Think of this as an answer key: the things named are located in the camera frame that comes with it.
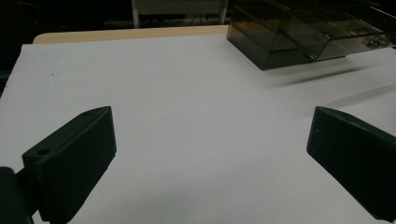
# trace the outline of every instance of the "white tabletop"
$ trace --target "white tabletop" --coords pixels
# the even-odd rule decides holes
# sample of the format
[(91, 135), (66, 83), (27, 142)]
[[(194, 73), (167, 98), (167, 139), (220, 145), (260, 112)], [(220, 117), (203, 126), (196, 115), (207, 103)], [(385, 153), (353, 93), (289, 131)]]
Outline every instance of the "white tabletop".
[(396, 134), (395, 56), (261, 71), (224, 35), (23, 46), (0, 164), (19, 171), (24, 151), (111, 105), (116, 158), (71, 223), (386, 223), (305, 148), (316, 105)]

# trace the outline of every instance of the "black cable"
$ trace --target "black cable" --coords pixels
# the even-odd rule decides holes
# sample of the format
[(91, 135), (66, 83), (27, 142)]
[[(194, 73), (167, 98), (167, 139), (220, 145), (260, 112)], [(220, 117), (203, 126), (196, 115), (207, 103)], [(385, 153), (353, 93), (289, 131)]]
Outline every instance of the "black cable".
[(190, 22), (189, 26), (192, 25), (192, 23), (195, 21), (195, 18), (197, 17), (197, 14), (194, 15), (194, 18), (192, 18), (192, 21)]

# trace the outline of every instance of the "screw hole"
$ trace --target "screw hole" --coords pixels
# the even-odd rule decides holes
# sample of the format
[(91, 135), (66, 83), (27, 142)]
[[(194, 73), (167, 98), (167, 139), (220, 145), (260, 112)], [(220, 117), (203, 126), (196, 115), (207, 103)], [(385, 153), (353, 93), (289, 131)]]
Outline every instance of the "screw hole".
[(44, 156), (50, 153), (50, 149), (49, 148), (43, 148), (38, 150), (37, 155), (39, 156)]

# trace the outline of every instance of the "transparent container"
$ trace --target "transparent container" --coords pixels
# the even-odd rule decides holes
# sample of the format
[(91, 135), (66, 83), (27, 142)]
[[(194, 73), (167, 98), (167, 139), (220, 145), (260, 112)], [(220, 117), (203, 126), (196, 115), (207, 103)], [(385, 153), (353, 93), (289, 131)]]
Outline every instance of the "transparent container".
[(246, 0), (227, 38), (269, 69), (393, 47), (396, 18), (359, 0)]

